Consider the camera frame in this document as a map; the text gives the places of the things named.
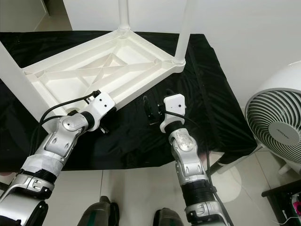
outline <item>white floor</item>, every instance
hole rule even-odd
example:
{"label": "white floor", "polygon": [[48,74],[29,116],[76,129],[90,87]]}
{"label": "white floor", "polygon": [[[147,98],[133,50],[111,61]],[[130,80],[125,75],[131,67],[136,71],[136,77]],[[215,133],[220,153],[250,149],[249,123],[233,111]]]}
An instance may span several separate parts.
{"label": "white floor", "polygon": [[[282,164],[265,151],[249,156],[236,166],[243,188],[235,200],[225,203],[235,226],[275,225],[270,221],[276,221],[275,215],[261,193],[301,179],[293,172],[278,176],[277,170]],[[227,193],[224,187],[227,187],[226,183],[217,186],[219,194]],[[83,211],[97,202],[100,195],[119,204],[120,226],[150,226],[155,211],[163,207],[177,211],[184,225],[189,225],[184,214],[182,191],[171,162],[155,168],[62,172],[48,201],[49,213],[44,226],[76,225]]]}

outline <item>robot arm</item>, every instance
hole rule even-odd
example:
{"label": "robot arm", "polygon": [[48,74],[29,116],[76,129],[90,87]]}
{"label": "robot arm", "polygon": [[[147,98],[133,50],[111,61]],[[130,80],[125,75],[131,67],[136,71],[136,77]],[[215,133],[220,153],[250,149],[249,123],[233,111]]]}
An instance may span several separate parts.
{"label": "robot arm", "polygon": [[106,93],[98,94],[81,112],[63,116],[34,155],[29,156],[20,172],[0,198],[0,225],[41,226],[47,214],[48,199],[54,182],[67,162],[77,139],[99,127],[101,118],[115,102]]}
{"label": "robot arm", "polygon": [[193,226],[228,225],[220,203],[215,200],[212,185],[200,161],[196,140],[184,128],[184,119],[168,114],[185,115],[185,97],[181,94],[164,99],[165,120],[160,129],[169,135],[175,169],[186,203],[186,217]]}

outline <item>black cloth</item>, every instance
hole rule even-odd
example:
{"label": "black cloth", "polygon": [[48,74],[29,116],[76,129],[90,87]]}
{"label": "black cloth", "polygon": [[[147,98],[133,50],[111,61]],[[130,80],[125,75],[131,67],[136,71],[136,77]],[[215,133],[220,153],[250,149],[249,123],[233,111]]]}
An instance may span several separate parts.
{"label": "black cloth", "polygon": [[[107,32],[0,33],[0,40],[20,67],[97,38]],[[138,32],[143,38],[174,55],[178,34]],[[232,93],[213,48],[202,34],[192,34],[182,73],[164,79],[143,95],[104,120],[109,135],[88,132],[78,139],[64,170],[129,169],[161,166],[173,161],[167,137],[159,124],[149,125],[143,96],[154,111],[166,89],[185,96],[185,127],[196,139],[199,152],[207,148],[225,152],[220,163],[230,163],[250,154],[256,147],[238,102]],[[2,82],[0,83],[0,171],[22,166],[37,122]]]}

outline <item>electric fan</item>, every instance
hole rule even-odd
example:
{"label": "electric fan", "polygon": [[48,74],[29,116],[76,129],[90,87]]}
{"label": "electric fan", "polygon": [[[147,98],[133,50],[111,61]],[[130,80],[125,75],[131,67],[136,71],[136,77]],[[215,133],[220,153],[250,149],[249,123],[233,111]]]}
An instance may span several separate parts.
{"label": "electric fan", "polygon": [[260,142],[286,161],[283,174],[301,174],[301,61],[267,80],[246,105],[246,120]]}

